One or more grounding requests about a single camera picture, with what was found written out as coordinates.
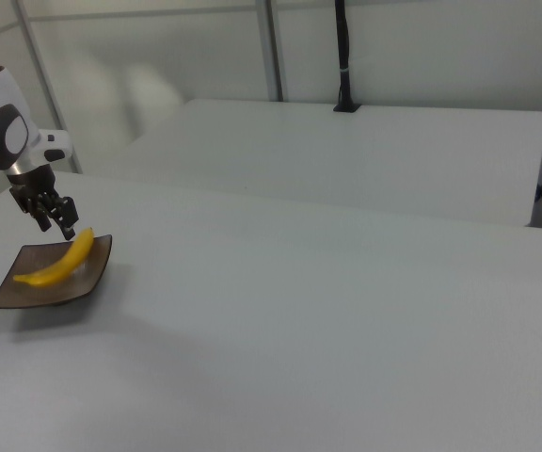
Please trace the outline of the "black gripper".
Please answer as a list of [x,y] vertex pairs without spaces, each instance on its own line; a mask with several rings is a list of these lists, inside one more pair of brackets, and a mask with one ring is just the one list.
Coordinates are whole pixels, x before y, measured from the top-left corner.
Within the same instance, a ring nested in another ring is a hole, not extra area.
[[65,240],[75,236],[74,225],[79,220],[73,198],[58,197],[56,177],[51,167],[38,167],[24,174],[8,175],[10,194],[24,214],[29,215],[45,232],[52,219]]

